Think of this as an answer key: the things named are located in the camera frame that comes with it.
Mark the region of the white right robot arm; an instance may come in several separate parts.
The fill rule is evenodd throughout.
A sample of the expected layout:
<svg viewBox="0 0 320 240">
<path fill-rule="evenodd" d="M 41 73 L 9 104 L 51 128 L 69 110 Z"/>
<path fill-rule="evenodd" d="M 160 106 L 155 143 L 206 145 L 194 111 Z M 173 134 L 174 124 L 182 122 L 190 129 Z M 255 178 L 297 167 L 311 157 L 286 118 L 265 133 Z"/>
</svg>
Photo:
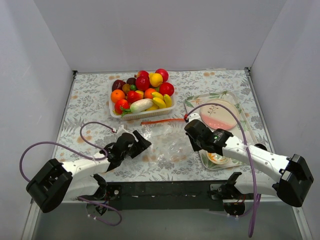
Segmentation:
<svg viewBox="0 0 320 240">
<path fill-rule="evenodd" d="M 253 164 L 264 173 L 262 179 L 234 172 L 217 189 L 212 190 L 216 198 L 237 199 L 241 195 L 261 194 L 277 196 L 284 203 L 301 207 L 314 182 L 306 160 L 294 154 L 293 157 L 278 155 L 256 145 L 246 146 L 231 132 L 218 128 L 211 131 L 200 120 L 187 123 L 184 128 L 194 151 L 208 153 Z"/>
</svg>

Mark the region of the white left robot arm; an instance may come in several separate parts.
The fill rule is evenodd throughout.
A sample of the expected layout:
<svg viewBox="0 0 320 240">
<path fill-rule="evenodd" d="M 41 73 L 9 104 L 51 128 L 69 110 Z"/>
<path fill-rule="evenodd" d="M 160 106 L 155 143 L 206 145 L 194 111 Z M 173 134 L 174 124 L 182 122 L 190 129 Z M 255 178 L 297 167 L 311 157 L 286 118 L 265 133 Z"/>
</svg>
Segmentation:
<svg viewBox="0 0 320 240">
<path fill-rule="evenodd" d="M 107 182 L 101 176 L 121 165 L 126 157 L 135 158 L 151 146 L 138 131 L 121 131 L 116 142 L 107 144 L 88 159 L 59 162 L 50 159 L 30 180 L 26 191 L 43 213 L 57 208 L 62 201 L 87 197 L 106 198 Z"/>
</svg>

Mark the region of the white plastic fruit basket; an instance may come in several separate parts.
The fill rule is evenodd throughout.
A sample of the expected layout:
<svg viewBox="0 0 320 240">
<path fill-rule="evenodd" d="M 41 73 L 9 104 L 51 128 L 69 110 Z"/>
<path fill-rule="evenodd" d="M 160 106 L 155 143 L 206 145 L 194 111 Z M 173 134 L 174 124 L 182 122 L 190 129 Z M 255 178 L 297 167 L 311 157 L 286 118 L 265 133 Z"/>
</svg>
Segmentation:
<svg viewBox="0 0 320 240">
<path fill-rule="evenodd" d="M 172 99 L 172 107 L 163 108 L 163 109 L 157 109 L 157 110 L 151 110 L 151 111 L 142 111 L 140 113 L 130 113 L 126 114 L 124 116 L 121 116 L 121 114 L 117 114 L 115 112 L 115 103 L 111 101 L 111 93 L 112 93 L 112 85 L 115 80 L 112 80 L 109 83 L 108 92 L 109 92 L 109 100 L 108 100 L 108 106 L 110 110 L 110 114 L 113 118 L 119 119 L 121 121 L 128 121 L 128 120 L 135 120 L 135 119 L 141 119 L 141 118 L 148 118 L 148 117 L 155 117 L 155 116 L 161 116 L 161 115 L 167 115 L 169 114 L 176 106 L 177 106 L 177 98 L 175 95 L 170 96 Z"/>
</svg>

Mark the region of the white toy radish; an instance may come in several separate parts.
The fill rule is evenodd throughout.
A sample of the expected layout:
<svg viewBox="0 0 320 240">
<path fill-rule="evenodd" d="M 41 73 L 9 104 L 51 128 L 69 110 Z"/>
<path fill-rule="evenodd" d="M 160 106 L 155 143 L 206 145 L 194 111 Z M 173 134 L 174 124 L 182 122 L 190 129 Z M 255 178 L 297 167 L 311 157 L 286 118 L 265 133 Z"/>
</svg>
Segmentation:
<svg viewBox="0 0 320 240">
<path fill-rule="evenodd" d="M 128 109 L 122 108 L 122 114 L 123 117 L 126 114 L 138 114 L 140 112 L 143 112 L 153 106 L 153 101 L 149 98 L 144 98 L 141 100 L 137 100 L 133 102 Z"/>
</svg>

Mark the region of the red yellow toy mango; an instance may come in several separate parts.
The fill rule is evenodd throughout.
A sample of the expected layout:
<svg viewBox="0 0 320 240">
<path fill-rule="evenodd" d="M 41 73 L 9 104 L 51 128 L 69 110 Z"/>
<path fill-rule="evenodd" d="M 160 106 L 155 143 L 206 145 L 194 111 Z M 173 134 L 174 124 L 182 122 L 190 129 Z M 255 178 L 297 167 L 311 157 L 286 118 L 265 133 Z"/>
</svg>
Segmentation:
<svg viewBox="0 0 320 240">
<path fill-rule="evenodd" d="M 130 104 L 132 104 L 136 101 L 142 100 L 143 98 L 144 98 L 144 92 L 140 91 L 140 90 L 136 90 L 136 91 L 130 90 L 127 93 L 127 101 Z"/>
</svg>

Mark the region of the red toy apple back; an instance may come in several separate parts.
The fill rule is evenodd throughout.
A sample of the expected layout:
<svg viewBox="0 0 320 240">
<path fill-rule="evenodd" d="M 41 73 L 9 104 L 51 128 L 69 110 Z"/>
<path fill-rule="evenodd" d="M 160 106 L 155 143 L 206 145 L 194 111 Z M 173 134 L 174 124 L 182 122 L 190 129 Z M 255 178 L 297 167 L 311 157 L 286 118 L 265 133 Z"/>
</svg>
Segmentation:
<svg viewBox="0 0 320 240">
<path fill-rule="evenodd" d="M 149 77 L 149 73 L 145 70 L 140 70 L 137 74 L 136 77 Z"/>
</svg>

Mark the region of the small floral bowl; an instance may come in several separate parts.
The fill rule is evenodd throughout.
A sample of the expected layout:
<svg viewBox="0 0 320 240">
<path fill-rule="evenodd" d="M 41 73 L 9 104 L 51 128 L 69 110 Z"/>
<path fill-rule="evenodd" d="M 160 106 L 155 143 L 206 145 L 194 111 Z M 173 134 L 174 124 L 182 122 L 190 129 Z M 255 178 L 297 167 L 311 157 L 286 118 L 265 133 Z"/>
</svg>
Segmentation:
<svg viewBox="0 0 320 240">
<path fill-rule="evenodd" d="M 224 165 L 224 164 L 227 164 L 229 162 L 229 158 L 228 157 L 225 157 L 225 156 L 221 156 L 219 154 L 216 154 L 216 153 L 209 153 L 207 152 L 206 153 L 208 159 L 216 164 L 216 165 Z"/>
</svg>

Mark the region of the yellow toy banana bunch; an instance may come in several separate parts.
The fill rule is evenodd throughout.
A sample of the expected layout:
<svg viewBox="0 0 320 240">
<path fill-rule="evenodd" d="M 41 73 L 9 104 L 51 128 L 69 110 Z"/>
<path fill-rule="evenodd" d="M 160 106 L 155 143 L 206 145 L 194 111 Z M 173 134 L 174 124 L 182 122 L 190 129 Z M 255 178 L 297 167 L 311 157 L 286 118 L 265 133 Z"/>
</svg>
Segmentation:
<svg viewBox="0 0 320 240">
<path fill-rule="evenodd" d="M 153 98 L 151 100 L 153 101 L 153 106 L 148 108 L 146 111 L 165 109 L 173 106 L 173 100 L 167 94 L 162 95 L 159 92 L 153 92 L 152 96 Z"/>
</svg>

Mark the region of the dark red toy apple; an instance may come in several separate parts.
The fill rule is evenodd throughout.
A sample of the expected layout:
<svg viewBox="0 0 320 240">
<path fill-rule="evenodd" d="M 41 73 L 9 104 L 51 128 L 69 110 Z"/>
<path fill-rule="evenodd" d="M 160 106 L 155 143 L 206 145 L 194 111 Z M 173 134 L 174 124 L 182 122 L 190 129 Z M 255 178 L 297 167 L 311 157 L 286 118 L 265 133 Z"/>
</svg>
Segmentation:
<svg viewBox="0 0 320 240">
<path fill-rule="evenodd" d="M 122 90 L 123 85 L 126 84 L 124 80 L 117 79 L 112 84 L 112 91 Z"/>
</svg>

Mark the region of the floral rectangular tray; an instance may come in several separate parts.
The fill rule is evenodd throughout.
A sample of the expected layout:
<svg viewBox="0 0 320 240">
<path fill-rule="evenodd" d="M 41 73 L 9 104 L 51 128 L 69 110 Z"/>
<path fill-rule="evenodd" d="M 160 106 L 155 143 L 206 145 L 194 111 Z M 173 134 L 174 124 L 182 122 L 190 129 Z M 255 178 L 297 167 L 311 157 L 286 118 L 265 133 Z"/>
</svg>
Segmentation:
<svg viewBox="0 0 320 240">
<path fill-rule="evenodd" d="M 207 94 L 202 94 L 202 95 L 188 96 L 186 98 L 186 100 L 184 101 L 186 111 L 190 112 L 195 107 L 197 107 L 201 104 L 205 104 L 205 103 L 207 103 L 207 101 L 209 101 L 211 99 L 222 99 L 222 100 L 228 101 L 231 104 L 233 104 L 236 107 L 236 109 L 238 110 L 238 113 L 239 113 L 238 118 L 236 118 L 236 116 L 227 107 L 216 103 L 217 106 L 221 106 L 221 107 L 225 108 L 234 117 L 236 122 L 241 123 L 243 131 L 245 133 L 247 143 L 253 145 L 258 142 L 254 133 L 253 133 L 253 130 L 251 129 L 251 127 L 249 125 L 249 122 L 246 118 L 246 115 L 245 115 L 245 113 L 244 113 L 244 111 L 238 101 L 238 98 L 230 91 L 221 91 L 221 92 L 213 92 L 213 93 L 207 93 Z M 194 112 L 200 114 L 200 108 L 198 108 Z M 243 135 L 242 135 L 242 132 L 241 132 L 241 129 L 240 129 L 238 123 L 235 127 L 233 127 L 230 130 L 227 130 L 227 131 L 231 132 L 233 135 L 237 136 L 239 139 L 241 139 L 241 140 L 243 139 Z M 228 163 L 222 164 L 222 165 L 217 165 L 208 159 L 207 151 L 201 150 L 201 151 L 199 151 L 199 155 L 200 155 L 202 164 L 208 170 L 222 170 L 225 168 L 232 168 L 232 167 L 241 166 L 243 164 L 242 162 L 240 162 L 236 159 L 229 158 Z"/>
</svg>

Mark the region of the small orange toy tangerine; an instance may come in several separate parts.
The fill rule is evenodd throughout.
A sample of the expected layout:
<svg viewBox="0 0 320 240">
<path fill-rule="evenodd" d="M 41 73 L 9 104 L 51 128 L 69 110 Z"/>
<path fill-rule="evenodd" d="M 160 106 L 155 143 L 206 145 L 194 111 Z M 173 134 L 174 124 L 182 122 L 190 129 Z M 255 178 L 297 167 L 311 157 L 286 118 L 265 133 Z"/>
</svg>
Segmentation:
<svg viewBox="0 0 320 240">
<path fill-rule="evenodd" d="M 153 95 L 152 93 L 156 92 L 154 88 L 148 88 L 147 90 L 144 91 L 144 98 L 145 99 L 152 99 Z"/>
</svg>

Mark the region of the clear zip top bag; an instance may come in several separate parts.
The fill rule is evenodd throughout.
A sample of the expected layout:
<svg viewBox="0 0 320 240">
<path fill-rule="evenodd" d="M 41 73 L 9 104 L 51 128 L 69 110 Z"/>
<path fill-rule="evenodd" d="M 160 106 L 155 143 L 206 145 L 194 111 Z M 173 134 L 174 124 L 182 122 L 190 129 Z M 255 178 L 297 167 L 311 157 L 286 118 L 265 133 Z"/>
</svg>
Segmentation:
<svg viewBox="0 0 320 240">
<path fill-rule="evenodd" d="M 142 121 L 143 135 L 151 142 L 142 160 L 175 164 L 192 157 L 194 151 L 184 130 L 185 125 L 182 118 Z"/>
</svg>

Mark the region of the dark purple toy plum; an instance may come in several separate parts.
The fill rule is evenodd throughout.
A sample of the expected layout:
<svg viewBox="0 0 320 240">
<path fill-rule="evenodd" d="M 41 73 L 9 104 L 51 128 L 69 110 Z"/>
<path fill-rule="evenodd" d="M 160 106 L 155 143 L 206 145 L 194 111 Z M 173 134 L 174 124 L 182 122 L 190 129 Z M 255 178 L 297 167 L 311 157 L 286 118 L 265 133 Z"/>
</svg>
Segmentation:
<svg viewBox="0 0 320 240">
<path fill-rule="evenodd" d="M 130 78 L 127 79 L 126 83 L 129 84 L 129 85 L 135 85 L 136 84 L 136 78 L 130 77 Z"/>
</svg>

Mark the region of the pink and cream plate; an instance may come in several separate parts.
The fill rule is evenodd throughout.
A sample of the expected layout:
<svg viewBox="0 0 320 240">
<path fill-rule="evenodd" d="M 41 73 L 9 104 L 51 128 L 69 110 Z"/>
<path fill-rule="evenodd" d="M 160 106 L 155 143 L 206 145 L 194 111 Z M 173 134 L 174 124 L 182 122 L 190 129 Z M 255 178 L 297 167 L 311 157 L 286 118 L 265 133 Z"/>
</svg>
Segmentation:
<svg viewBox="0 0 320 240">
<path fill-rule="evenodd" d="M 231 130 L 237 125 L 235 118 L 223 107 L 228 108 L 238 119 L 239 112 L 237 108 L 229 101 L 223 99 L 210 99 L 207 103 L 213 103 L 211 105 L 205 105 L 200 108 L 201 120 L 211 129 L 223 129 Z"/>
</svg>

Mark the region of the yellow toy peach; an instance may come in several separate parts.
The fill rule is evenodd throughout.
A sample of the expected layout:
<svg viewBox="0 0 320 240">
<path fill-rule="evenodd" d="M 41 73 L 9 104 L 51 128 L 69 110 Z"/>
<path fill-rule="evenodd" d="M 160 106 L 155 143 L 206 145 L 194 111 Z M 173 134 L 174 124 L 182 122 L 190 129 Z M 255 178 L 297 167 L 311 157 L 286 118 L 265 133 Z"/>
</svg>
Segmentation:
<svg viewBox="0 0 320 240">
<path fill-rule="evenodd" d="M 149 73 L 149 82 L 151 86 L 157 88 L 163 83 L 163 77 L 159 73 Z"/>
</svg>

